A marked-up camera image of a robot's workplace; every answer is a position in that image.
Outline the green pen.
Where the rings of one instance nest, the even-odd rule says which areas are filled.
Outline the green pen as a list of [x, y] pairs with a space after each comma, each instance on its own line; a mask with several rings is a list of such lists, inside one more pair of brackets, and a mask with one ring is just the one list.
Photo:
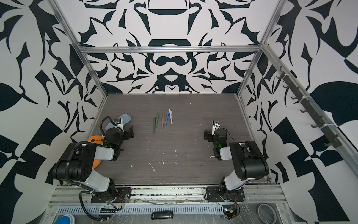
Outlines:
[[156, 126], [158, 126], [159, 115], [160, 115], [160, 112], [157, 112], [157, 115], [156, 115]]
[[155, 129], [156, 129], [156, 121], [157, 121], [157, 118], [154, 117], [153, 118], [153, 131], [152, 131], [152, 134], [155, 134]]

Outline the orange brown pen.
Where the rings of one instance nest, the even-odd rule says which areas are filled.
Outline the orange brown pen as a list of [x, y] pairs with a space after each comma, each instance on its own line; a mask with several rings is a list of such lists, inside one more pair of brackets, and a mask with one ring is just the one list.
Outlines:
[[166, 112], [162, 113], [162, 122], [161, 122], [161, 127], [164, 128], [165, 125], [165, 118], [166, 118]]

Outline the blue pen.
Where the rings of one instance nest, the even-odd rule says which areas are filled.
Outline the blue pen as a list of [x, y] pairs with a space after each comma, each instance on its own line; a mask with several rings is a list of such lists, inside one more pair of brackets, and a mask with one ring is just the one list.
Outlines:
[[170, 116], [170, 113], [169, 113], [169, 111], [167, 111], [166, 119], [165, 119], [165, 123], [164, 123], [164, 128], [167, 127], [169, 116]]

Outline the pink fountain pen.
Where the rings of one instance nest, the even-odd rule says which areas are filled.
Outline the pink fountain pen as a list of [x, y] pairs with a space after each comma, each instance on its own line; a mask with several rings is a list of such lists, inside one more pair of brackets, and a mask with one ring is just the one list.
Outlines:
[[171, 125], [173, 125], [173, 118], [172, 118], [172, 110], [171, 109], [169, 109], [169, 117], [170, 117]]

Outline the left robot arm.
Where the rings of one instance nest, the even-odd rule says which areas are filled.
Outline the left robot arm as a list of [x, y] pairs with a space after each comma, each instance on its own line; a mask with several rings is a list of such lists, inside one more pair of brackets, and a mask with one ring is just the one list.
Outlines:
[[103, 126], [103, 121], [100, 122], [101, 136], [69, 144], [52, 169], [54, 179], [93, 193], [93, 203], [122, 202], [131, 191], [130, 188], [116, 188], [113, 179], [95, 171], [96, 161], [117, 160], [123, 152], [123, 142], [134, 137], [133, 127], [124, 129], [131, 121], [129, 114], [107, 119], [110, 124], [106, 127]]

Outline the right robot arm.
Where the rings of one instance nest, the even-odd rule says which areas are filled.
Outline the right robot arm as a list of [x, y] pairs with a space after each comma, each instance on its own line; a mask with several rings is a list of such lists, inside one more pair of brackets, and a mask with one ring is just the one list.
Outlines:
[[207, 187], [204, 199], [209, 202], [242, 202], [243, 186], [269, 174], [269, 167], [255, 141], [227, 143], [228, 131], [223, 128], [205, 130], [204, 139], [213, 143], [214, 157], [232, 161], [234, 170], [222, 178], [218, 187]]

